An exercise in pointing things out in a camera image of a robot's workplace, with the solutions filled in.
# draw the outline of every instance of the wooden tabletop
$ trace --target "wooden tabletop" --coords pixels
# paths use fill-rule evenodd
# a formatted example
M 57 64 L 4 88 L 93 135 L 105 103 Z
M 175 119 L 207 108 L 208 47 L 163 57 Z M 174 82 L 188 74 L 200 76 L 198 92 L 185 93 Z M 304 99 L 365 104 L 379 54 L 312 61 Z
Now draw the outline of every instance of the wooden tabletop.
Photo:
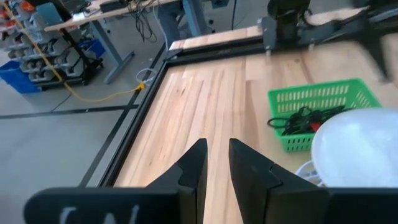
M 313 19 L 345 17 L 329 12 Z M 194 47 L 259 35 L 257 27 L 175 42 Z M 397 59 L 397 37 L 388 37 L 389 56 Z M 238 138 L 294 172 L 309 152 L 282 150 L 266 122 L 267 92 L 275 88 L 362 78 L 384 106 L 398 106 L 396 83 L 381 83 L 379 71 L 354 42 L 315 46 L 288 54 L 250 55 L 170 68 L 116 181 L 118 187 L 151 183 L 198 138 L 208 141 L 208 180 L 204 223 L 242 223 L 229 173 L 228 141 Z
M 92 1 L 91 2 L 91 6 L 89 8 L 92 9 L 92 10 L 97 10 L 97 9 L 100 8 L 100 4 L 102 4 L 104 2 L 107 2 L 107 1 L 110 1 L 110 0 L 95 0 L 95 1 Z M 149 4 L 150 0 L 147 0 L 147 1 L 143 2 L 142 5 L 143 6 L 158 6 L 159 3 L 160 4 L 166 4 L 166 3 L 174 2 L 174 1 L 179 1 L 179 0 L 156 0 L 152 4 Z M 130 2 L 130 5 L 131 5 L 130 10 L 134 11 L 136 9 L 136 4 L 134 4 L 133 2 Z M 118 15 L 125 14 L 125 13 L 128 13 L 128 12 L 129 12 L 129 9 L 127 7 L 122 8 L 122 9 L 109 11 L 109 12 L 105 12 L 105 13 L 102 13 L 101 11 L 98 11 L 98 12 L 96 12 L 96 13 L 88 16 L 88 17 L 78 18 L 78 19 L 71 18 L 70 20 L 68 20 L 68 21 L 66 21 L 64 23 L 57 24 L 57 25 L 54 25 L 54 26 L 48 26 L 44 30 L 45 31 L 59 30 L 59 29 L 66 28 L 66 27 L 78 26 L 78 25 L 82 25 L 82 24 L 85 24 L 85 23 L 90 22 L 90 21 L 96 21 L 98 19 L 104 19 L 104 18 L 108 18 L 108 17 L 118 16 Z

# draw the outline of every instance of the white bowl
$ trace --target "white bowl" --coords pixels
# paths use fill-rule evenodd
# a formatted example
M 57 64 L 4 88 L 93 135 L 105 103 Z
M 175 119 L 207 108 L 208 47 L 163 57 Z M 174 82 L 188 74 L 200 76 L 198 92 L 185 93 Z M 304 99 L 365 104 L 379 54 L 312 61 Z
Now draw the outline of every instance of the white bowl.
M 398 111 L 351 110 L 315 134 L 312 162 L 327 187 L 398 187 Z

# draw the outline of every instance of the gray floor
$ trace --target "gray floor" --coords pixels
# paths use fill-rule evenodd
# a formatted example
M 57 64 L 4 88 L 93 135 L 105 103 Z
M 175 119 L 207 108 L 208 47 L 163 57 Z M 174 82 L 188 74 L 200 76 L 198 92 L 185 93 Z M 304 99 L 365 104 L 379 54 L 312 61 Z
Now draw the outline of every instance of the gray floor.
M 237 0 L 235 29 L 253 26 L 266 15 L 267 1 Z M 329 11 L 347 6 L 346 1 L 313 1 L 314 12 Z M 205 6 L 206 15 L 214 19 L 217 32 L 230 30 L 233 0 L 227 7 L 212 10 Z M 103 56 L 106 68 L 88 86 L 77 86 L 76 91 L 86 98 L 102 98 L 117 91 L 137 86 L 136 73 L 151 65 L 163 44 L 162 35 L 153 18 L 149 17 L 159 41 L 142 43 L 135 31 L 133 18 L 110 19 L 110 39 L 124 57 L 134 50 L 136 56 L 110 84 L 103 78 L 112 68 L 112 62 Z M 146 91 L 136 100 L 139 104 Z M 69 97 L 65 89 L 48 90 L 38 94 L 20 95 L 0 82 L 0 115 L 39 113 L 54 110 Z M 56 111 L 126 105 L 132 94 L 119 96 L 102 103 L 84 103 L 71 96 Z M 36 118 L 0 119 L 0 217 L 2 223 L 23 223 L 22 208 L 27 198 L 35 192 L 59 186 L 77 186 L 102 148 L 122 111 L 107 111 Z M 102 160 L 88 181 L 97 186 L 110 159 L 119 145 L 128 124 L 135 115 L 131 110 L 123 121 Z

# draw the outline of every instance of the black metal frame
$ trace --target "black metal frame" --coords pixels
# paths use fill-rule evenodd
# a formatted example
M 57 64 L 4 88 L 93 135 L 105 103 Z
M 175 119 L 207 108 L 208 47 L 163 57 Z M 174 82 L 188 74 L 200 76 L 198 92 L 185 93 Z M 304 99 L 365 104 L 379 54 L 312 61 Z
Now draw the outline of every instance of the black metal frame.
M 369 16 L 370 18 L 368 18 L 368 15 L 365 14 L 365 12 L 362 12 L 357 14 L 357 16 L 345 19 L 344 23 L 342 23 L 342 21 L 340 21 L 340 23 L 336 21 L 331 21 L 329 23 L 317 26 L 317 32 L 315 33 L 314 29 L 309 29 L 308 32 L 311 33 L 311 35 L 313 35 L 314 37 L 319 35 L 322 36 L 321 38 L 319 38 L 319 41 L 315 42 L 307 41 L 308 37 L 310 37 L 308 35 L 306 36 L 306 39 L 304 41 L 298 41 L 293 44 L 275 42 L 274 39 L 270 39 L 270 37 L 272 37 L 272 34 L 270 35 L 270 33 L 266 33 L 267 29 L 264 29 L 262 35 L 256 37 L 232 40 L 220 44 L 210 44 L 190 49 L 177 49 L 169 51 L 166 55 L 161 69 L 158 71 L 155 77 L 153 85 L 150 87 L 148 93 L 144 97 L 141 105 L 137 110 L 136 116 L 128 127 L 127 133 L 123 136 L 123 139 L 119 144 L 115 155 L 113 156 L 109 166 L 107 167 L 103 177 L 101 178 L 99 187 L 113 186 L 124 164 L 124 161 L 126 160 L 130 148 L 138 135 L 141 125 L 146 118 L 146 114 L 156 96 L 157 91 L 159 90 L 165 74 L 170 67 L 181 66 L 191 63 L 207 62 L 210 60 L 226 59 L 231 57 L 263 54 L 268 50 L 272 50 L 273 52 L 299 50 L 307 48 L 311 43 L 323 44 L 327 42 L 336 42 L 342 40 L 357 40 L 374 57 L 376 63 L 379 65 L 379 68 L 384 73 L 385 79 L 388 80 L 389 77 L 387 77 L 386 69 L 384 68 L 384 59 L 382 58 L 381 45 L 380 43 L 378 43 L 378 40 L 380 36 L 398 32 L 398 22 L 387 21 L 387 23 L 384 23 L 378 21 L 388 19 L 391 17 L 391 15 L 383 16 L 382 18 L 378 19 L 376 16 L 373 17 L 374 14 L 370 14 Z M 377 26 L 369 28 L 368 19 L 370 19 L 370 21 L 377 21 Z M 340 27 L 341 30 L 336 30 L 336 24 L 339 25 L 337 27 Z M 331 37 L 325 35 L 325 31 L 328 31 L 327 33 L 330 34 Z

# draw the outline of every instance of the black cable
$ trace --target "black cable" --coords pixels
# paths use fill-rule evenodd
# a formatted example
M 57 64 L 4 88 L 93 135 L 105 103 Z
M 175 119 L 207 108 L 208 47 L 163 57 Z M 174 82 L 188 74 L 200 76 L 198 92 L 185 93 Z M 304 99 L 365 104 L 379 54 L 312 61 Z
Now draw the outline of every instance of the black cable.
M 312 124 L 323 124 L 334 115 L 350 109 L 351 108 L 345 108 L 345 106 L 336 106 L 321 111 L 303 106 L 298 112 L 292 114 L 288 118 L 272 118 L 268 120 L 267 125 L 274 129 L 284 129 L 282 133 L 283 136 L 314 133 Z
M 69 97 L 72 96 L 71 93 L 69 93 L 69 96 L 67 96 L 61 103 L 59 103 L 54 109 L 50 110 L 50 113 L 53 113 L 58 107 L 60 107 L 64 102 L 66 102 Z
M 235 12 L 236 12 L 236 1 L 234 0 L 234 8 L 232 9 L 232 21 L 231 21 L 231 30 L 234 29 L 234 22 L 235 22 Z
M 132 0 L 133 3 L 136 5 L 135 10 L 132 10 L 132 8 L 131 8 L 132 4 L 130 4 L 130 1 L 126 1 L 126 0 L 120 0 L 120 1 L 127 6 L 127 9 L 129 11 L 130 15 L 133 18 L 135 18 L 136 29 L 137 29 L 138 33 L 140 34 L 142 41 L 145 42 L 145 40 L 147 40 L 151 43 L 157 42 L 157 36 L 154 33 L 154 31 L 152 30 L 152 27 L 149 24 L 148 18 L 145 15 L 146 9 L 148 7 L 151 7 L 152 3 L 155 2 L 155 0 L 150 0 L 149 2 L 145 1 L 145 4 L 146 4 L 145 6 L 142 5 L 141 0 Z
M 245 13 L 245 15 L 243 15 L 242 19 L 241 19 L 233 28 L 235 29 L 239 24 L 241 24 L 241 23 L 243 22 L 244 18 L 246 18 L 246 16 L 247 16 L 248 14 L 249 14 L 248 12 Z

